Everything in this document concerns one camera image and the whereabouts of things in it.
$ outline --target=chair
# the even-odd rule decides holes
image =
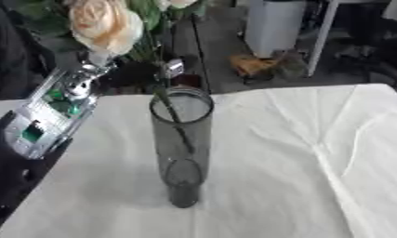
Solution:
[[[30,72],[40,74],[44,78],[47,77],[57,66],[55,54],[39,44],[33,35],[22,27],[22,16],[9,9],[3,0],[0,0],[0,8],[6,13],[25,47]]]
[[[383,58],[377,50],[387,41],[388,33],[397,33],[397,21],[386,20],[381,16],[386,4],[364,4],[349,6],[347,9],[345,28],[349,38],[339,39],[349,50],[335,55],[336,64],[331,71],[343,69],[345,72],[360,74],[366,83],[370,83],[372,73],[378,73],[393,80],[391,84],[397,87],[397,75],[385,67]]]

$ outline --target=person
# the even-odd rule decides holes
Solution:
[[[6,12],[0,7],[0,99],[25,97],[29,74],[23,43]]]

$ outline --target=peach rose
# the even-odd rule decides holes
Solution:
[[[197,0],[155,0],[156,5],[159,7],[161,11],[166,11],[168,7],[172,6],[174,8],[185,8],[193,3],[195,3]]]
[[[128,53],[143,33],[143,21],[124,0],[76,0],[70,21],[76,40],[111,56]]]

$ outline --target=robotic arm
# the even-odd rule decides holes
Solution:
[[[85,61],[73,72],[55,70],[0,119],[0,227],[66,151],[97,106],[97,79],[113,68]]]

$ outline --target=white tablecloth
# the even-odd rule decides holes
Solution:
[[[0,238],[397,238],[391,88],[214,98],[210,174],[195,207],[167,201],[150,97],[105,97]],[[0,116],[17,104],[0,102]]]

